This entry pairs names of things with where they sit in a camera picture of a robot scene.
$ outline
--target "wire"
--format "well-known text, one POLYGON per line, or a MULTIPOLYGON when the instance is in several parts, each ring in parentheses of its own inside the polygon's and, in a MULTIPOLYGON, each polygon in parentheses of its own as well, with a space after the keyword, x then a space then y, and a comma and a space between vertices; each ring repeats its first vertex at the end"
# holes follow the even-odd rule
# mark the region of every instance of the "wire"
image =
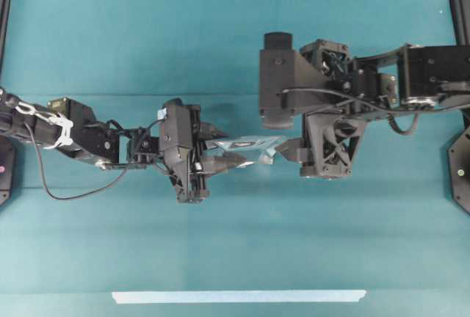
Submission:
POLYGON ((106 126, 109 127, 110 125, 113 125, 114 127, 116 127, 117 130, 119 131, 124 131, 124 128, 120 125, 120 123, 118 123, 116 120, 114 119, 111 119, 111 120, 108 120, 106 121, 106 126))
POLYGON ((418 119, 419 119, 419 114, 415 113, 415 115, 413 117, 413 121, 411 122, 410 127, 407 128, 406 130, 402 130, 398 126, 397 121, 395 120, 393 115, 390 114, 387 117, 388 124, 390 125, 391 129, 393 131, 395 131, 397 134, 400 134, 400 135, 403 135, 403 136, 410 136, 411 134, 414 133, 414 131, 416 131, 416 129, 418 128, 418 119))
POLYGON ((308 115, 310 115, 310 114, 319 114, 319 113, 324 112, 325 110, 341 108, 342 106, 346 106, 347 104, 352 103, 352 102, 353 102, 352 99, 348 99, 348 100, 339 102, 337 104, 333 104, 331 106, 325 106, 323 108, 311 110, 311 111, 307 112, 306 114, 308 114, 308 115))
POLYGON ((461 104, 458 106, 448 106, 446 108, 441 109, 432 109, 432 110, 413 110, 413 109, 399 109, 399 108, 383 108, 382 106, 377 106, 373 103, 365 101, 362 98, 354 97, 352 95, 347 95, 346 93, 335 91, 335 90, 328 90, 323 88, 310 88, 310 87, 295 87, 295 88, 285 88, 281 91, 283 94, 291 93, 291 92, 317 92, 317 93, 325 93, 328 95, 337 95, 339 97, 347 98, 352 101, 358 102, 363 104, 364 106, 368 106, 372 109, 376 109, 382 112, 386 112, 389 114, 401 115, 401 114, 437 114, 437 113, 444 113, 444 112, 451 112, 453 110, 460 110, 470 108, 470 103, 461 104))
MULTIPOLYGON (((131 159, 134 158, 134 154, 136 153, 137 149, 140 147, 142 144, 144 138, 146 137, 147 133, 150 131, 150 129, 157 123, 159 123, 161 120, 155 120, 153 123, 151 123, 146 129, 143 135, 140 137, 139 142, 136 144, 136 147, 134 147, 132 153, 131 153, 131 159)), ((37 156, 37 163, 39 166, 39 173, 41 177, 41 181, 43 182, 43 188, 46 190, 46 193, 49 197, 53 198, 54 200, 77 200, 79 198, 83 198, 86 196, 90 196, 92 194, 97 194, 99 192, 102 192, 104 190, 112 188, 114 185, 116 185, 123 177, 124 175, 128 172, 129 166, 131 163, 128 163, 124 170, 119 174, 119 176, 116 177, 111 183, 108 183, 106 186, 101 187, 100 189, 95 189, 89 192, 85 192, 84 194, 78 194, 76 196, 70 196, 70 197, 58 197, 54 194, 52 194, 51 190, 49 190, 46 182, 46 175, 44 172, 44 163, 43 163, 43 157, 41 156, 41 152, 39 150, 39 147, 37 146, 35 135, 31 129, 31 126, 29 126, 27 123, 24 123, 26 126, 26 129, 29 132, 29 136, 31 137, 32 144, 35 146, 35 151, 36 151, 36 156, 37 156)))
POLYGON ((165 167, 167 168, 166 170, 161 168, 157 163, 153 163, 153 166, 155 167, 155 169, 157 169, 161 174, 163 175, 166 175, 172 179, 175 179, 175 181, 178 181, 178 177, 174 174, 171 173, 171 171, 168 169, 168 167, 165 165, 165 167))

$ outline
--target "metal bracket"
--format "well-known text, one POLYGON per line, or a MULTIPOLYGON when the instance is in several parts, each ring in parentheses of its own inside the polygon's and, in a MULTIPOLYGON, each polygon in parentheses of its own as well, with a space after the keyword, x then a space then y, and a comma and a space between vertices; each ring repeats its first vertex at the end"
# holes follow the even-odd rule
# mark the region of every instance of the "metal bracket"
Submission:
POLYGON ((450 146, 447 155, 452 196, 456 203, 470 213, 470 128, 450 146))
MULTIPOLYGON (((470 0, 449 0, 458 45, 470 44, 470 0)), ((454 201, 470 214, 470 110, 462 110, 466 130, 447 150, 454 201)))
POLYGON ((11 141, 0 136, 0 205, 10 198, 16 149, 11 141))
POLYGON ((3 62, 5 37, 7 36, 8 12, 10 0, 0 0, 0 70, 3 62))
POLYGON ((303 117, 303 137, 276 147, 288 161, 300 163, 303 178, 343 178, 351 174, 367 122, 346 120, 334 114, 303 117))

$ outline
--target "white tape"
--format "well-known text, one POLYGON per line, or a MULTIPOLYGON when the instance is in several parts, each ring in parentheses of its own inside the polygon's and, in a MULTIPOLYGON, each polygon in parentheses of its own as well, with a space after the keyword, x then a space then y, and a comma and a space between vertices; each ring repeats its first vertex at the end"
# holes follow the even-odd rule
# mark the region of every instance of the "white tape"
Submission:
POLYGON ((359 302, 365 290, 119 291, 117 304, 207 304, 243 302, 359 302))

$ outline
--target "black metal frame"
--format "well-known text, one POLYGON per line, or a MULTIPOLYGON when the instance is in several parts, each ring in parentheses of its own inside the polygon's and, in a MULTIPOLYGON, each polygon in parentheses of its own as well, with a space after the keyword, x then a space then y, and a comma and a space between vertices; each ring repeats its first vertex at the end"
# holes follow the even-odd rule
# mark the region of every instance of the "black metal frame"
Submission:
MULTIPOLYGON (((449 0, 454 22, 455 41, 470 44, 470 0, 449 0)), ((470 109, 462 110, 466 128, 447 150, 454 201, 470 214, 470 109)))
MULTIPOLYGON (((0 73, 3 65, 4 45, 7 36, 10 0, 0 0, 0 73)), ((16 149, 11 141, 0 136, 0 205, 10 198, 16 149)))

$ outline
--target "mounting plate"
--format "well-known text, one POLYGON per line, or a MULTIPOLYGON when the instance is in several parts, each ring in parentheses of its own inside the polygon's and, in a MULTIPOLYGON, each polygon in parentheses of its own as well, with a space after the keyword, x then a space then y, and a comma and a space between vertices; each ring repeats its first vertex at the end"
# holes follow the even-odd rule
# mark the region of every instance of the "mounting plate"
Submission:
POLYGON ((470 128, 447 150, 452 196, 470 214, 470 128))
POLYGON ((10 198, 16 149, 11 141, 0 136, 0 205, 10 198))

